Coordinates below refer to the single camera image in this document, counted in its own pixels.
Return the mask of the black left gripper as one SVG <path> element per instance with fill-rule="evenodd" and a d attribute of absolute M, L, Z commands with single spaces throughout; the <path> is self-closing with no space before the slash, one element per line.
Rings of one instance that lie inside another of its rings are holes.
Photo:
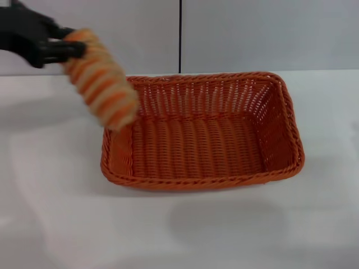
<path fill-rule="evenodd" d="M 1 50 L 15 53 L 34 68 L 81 58 L 86 45 L 64 39 L 75 29 L 53 26 L 54 21 L 20 1 L 1 1 Z"/>

